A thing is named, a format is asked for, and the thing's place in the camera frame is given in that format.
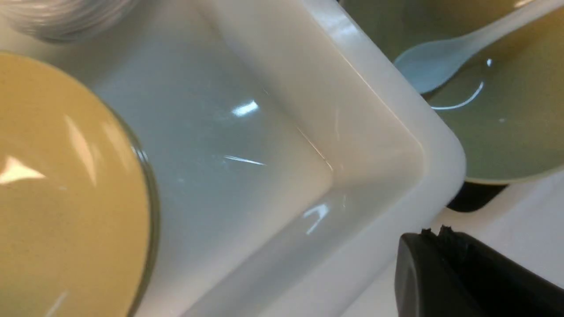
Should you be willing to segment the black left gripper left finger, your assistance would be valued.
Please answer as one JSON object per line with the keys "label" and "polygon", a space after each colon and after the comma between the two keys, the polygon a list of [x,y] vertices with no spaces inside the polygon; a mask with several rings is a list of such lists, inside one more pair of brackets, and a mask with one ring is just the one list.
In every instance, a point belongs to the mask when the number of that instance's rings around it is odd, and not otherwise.
{"label": "black left gripper left finger", "polygon": [[485,317],[451,267],[417,233],[404,233],[397,247],[394,293],[400,317]]}

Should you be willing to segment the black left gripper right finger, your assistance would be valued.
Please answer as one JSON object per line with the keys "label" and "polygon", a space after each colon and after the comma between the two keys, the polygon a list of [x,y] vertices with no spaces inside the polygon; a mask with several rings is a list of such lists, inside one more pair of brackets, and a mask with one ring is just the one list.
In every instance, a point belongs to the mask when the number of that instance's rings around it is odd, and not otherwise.
{"label": "black left gripper right finger", "polygon": [[561,317],[563,289],[464,232],[442,226],[422,236],[487,317]]}

